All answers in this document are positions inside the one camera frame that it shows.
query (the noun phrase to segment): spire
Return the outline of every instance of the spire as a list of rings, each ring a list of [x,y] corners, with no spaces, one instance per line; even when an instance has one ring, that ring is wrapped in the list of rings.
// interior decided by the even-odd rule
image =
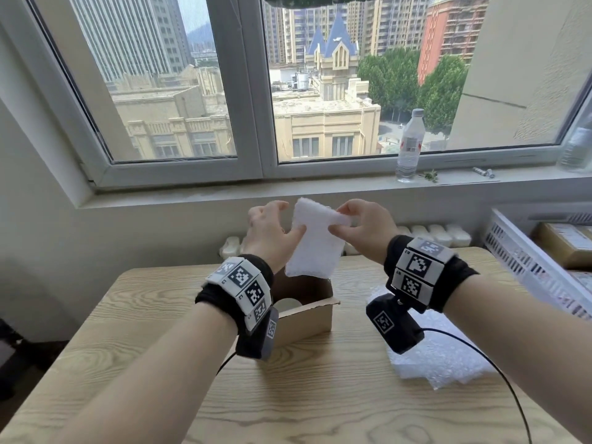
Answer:
[[[333,22],[331,32],[327,38],[324,56],[331,57],[333,55],[333,51],[335,51],[340,42],[343,42],[345,47],[349,50],[350,56],[356,55],[356,45],[352,44],[349,34],[347,33],[347,28],[345,27],[345,23],[343,22],[343,18],[340,14],[338,14],[335,16],[335,21]]]
[[[313,41],[310,43],[310,47],[308,48],[309,56],[313,56],[317,49],[317,45],[321,45],[321,56],[325,53],[325,40],[323,39],[323,33],[319,28],[314,32]]]

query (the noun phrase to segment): hand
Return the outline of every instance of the hand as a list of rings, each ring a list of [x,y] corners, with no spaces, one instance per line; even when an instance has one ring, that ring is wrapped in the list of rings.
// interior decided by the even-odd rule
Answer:
[[[288,206],[285,201],[271,201],[264,207],[249,210],[250,227],[243,242],[243,253],[261,257],[274,274],[286,266],[306,232],[305,225],[288,233],[279,225],[279,213]]]
[[[376,202],[350,199],[337,212],[359,216],[357,227],[332,224],[329,232],[354,246],[368,259],[384,265],[391,238],[398,234],[397,226],[388,210]]]

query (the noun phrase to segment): white plastic crate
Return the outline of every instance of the white plastic crate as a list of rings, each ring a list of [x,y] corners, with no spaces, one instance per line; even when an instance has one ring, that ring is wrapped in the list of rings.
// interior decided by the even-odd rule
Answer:
[[[588,212],[574,211],[574,205],[570,206],[569,211],[566,211],[564,204],[556,204],[553,208],[541,204],[508,206],[507,210],[523,228],[530,229],[539,221],[582,224],[592,219]],[[520,210],[529,211],[529,214],[521,215]],[[484,243],[536,298],[580,318],[592,319],[592,294],[498,209],[492,209]]]

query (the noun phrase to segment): mountain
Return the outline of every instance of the mountain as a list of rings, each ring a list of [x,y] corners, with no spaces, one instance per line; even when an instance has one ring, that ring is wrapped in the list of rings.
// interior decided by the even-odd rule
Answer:
[[[194,44],[201,44],[214,41],[214,34],[212,34],[212,25],[207,22],[199,28],[187,33],[188,42]]]

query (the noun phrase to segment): wooden table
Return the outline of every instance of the wooden table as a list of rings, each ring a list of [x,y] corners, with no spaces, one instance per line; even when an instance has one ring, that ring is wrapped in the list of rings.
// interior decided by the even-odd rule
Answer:
[[[483,274],[524,290],[492,255],[459,254]],[[0,434],[46,443],[193,304],[216,265],[122,274]],[[526,433],[498,375],[434,391],[401,380],[364,312],[382,268],[343,257],[333,277],[342,304],[333,331],[274,351],[266,364],[234,358],[214,381],[186,443],[523,443]],[[521,393],[533,440],[577,442]]]

